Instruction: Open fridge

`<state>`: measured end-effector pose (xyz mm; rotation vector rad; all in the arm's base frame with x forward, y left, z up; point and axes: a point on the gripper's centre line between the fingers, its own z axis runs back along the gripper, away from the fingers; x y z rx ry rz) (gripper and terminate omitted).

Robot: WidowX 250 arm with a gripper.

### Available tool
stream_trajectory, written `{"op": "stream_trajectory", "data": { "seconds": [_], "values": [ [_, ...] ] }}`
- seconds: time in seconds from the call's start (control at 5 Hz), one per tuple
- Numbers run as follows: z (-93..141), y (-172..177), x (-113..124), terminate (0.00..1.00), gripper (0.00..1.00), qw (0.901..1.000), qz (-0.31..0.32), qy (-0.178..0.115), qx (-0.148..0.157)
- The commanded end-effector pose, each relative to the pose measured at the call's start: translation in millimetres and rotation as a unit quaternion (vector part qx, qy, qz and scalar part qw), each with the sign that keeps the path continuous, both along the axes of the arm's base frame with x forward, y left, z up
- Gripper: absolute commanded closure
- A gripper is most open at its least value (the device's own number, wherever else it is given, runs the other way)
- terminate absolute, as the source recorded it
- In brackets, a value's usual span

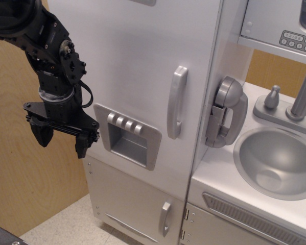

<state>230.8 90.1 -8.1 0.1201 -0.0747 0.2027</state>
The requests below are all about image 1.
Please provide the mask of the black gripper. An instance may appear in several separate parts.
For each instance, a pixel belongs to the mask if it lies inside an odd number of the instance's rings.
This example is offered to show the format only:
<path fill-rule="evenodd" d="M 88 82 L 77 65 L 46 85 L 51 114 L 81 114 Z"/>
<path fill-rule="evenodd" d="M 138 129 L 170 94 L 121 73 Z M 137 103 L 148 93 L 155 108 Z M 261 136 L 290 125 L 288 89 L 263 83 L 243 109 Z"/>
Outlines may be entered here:
<path fill-rule="evenodd" d="M 86 156 L 88 148 L 99 138 L 99 124 L 82 107 L 82 92 L 59 102 L 27 102 L 23 108 L 32 133 L 42 147 L 53 138 L 54 130 L 76 136 L 75 149 L 79 159 Z"/>

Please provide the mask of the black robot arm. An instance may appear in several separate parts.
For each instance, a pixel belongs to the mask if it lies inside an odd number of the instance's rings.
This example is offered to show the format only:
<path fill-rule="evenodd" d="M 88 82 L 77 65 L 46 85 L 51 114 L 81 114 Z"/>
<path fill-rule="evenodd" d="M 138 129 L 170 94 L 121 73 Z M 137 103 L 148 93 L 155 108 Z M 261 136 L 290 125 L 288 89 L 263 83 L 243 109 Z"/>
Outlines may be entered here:
<path fill-rule="evenodd" d="M 81 61 L 69 33 L 41 1 L 0 1 L 0 40 L 24 51 L 38 76 L 40 102 L 27 102 L 27 121 L 41 146 L 54 131 L 75 136 L 78 158 L 99 139 L 99 123 L 84 111 Z"/>

